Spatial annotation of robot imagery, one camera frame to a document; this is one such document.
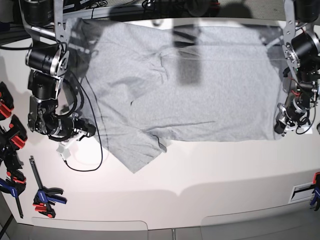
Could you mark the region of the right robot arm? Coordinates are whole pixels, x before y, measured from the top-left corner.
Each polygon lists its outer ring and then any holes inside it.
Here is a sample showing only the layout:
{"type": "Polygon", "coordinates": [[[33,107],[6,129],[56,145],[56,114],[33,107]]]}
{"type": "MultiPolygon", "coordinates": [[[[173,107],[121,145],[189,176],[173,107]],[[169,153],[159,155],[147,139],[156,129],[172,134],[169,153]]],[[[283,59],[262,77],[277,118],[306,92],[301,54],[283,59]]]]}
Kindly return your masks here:
{"type": "Polygon", "coordinates": [[[20,0],[18,3],[23,26],[32,40],[25,56],[25,64],[30,68],[27,88],[32,92],[27,122],[29,130],[55,142],[94,136],[96,127],[76,113],[76,91],[65,79],[70,52],[63,25],[64,2],[20,0]],[[71,93],[73,105],[67,113],[57,114],[63,84],[71,93]]]}

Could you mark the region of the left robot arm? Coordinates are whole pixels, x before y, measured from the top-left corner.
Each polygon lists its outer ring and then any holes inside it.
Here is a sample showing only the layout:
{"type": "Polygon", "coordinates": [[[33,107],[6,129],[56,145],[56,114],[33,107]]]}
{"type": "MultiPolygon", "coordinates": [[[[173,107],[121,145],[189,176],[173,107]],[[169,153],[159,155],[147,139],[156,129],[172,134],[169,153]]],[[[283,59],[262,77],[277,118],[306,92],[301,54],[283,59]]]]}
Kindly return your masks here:
{"type": "Polygon", "coordinates": [[[285,0],[286,25],[283,30],[283,53],[287,68],[283,76],[291,86],[285,103],[278,104],[279,117],[274,131],[285,136],[289,131],[314,124],[310,110],[320,98],[320,38],[315,33],[315,22],[320,17],[318,0],[285,0]]]}

